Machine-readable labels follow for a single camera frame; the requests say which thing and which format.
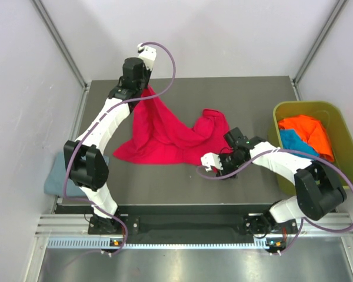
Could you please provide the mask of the magenta t shirt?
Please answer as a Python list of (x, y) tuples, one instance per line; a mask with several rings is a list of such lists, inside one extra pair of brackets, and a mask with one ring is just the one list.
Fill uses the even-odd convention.
[(160, 98), (139, 102), (134, 109), (132, 137), (113, 156), (138, 165), (199, 166), (206, 153), (229, 153), (224, 139), (229, 131), (225, 115), (204, 109), (193, 127), (181, 122)]

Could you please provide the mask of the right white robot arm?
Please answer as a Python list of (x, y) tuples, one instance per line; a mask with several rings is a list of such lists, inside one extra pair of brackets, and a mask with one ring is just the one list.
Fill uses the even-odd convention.
[(318, 221), (347, 198), (339, 176), (328, 165), (282, 152), (258, 136), (249, 139), (237, 127), (227, 132), (224, 139), (231, 151), (214, 156), (218, 177), (233, 178), (236, 169), (252, 162), (294, 185), (294, 196), (274, 203), (264, 214), (263, 226), (271, 233), (289, 220), (305, 217)]

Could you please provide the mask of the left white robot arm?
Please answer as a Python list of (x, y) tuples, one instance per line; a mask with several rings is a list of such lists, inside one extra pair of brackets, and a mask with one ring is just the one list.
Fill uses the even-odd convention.
[(122, 76), (98, 116), (77, 140), (64, 145), (66, 175), (85, 193), (93, 209), (91, 234), (114, 234), (121, 228), (122, 220), (115, 215), (118, 205), (106, 183), (109, 169), (104, 150), (148, 87), (154, 62), (143, 55), (125, 59)]

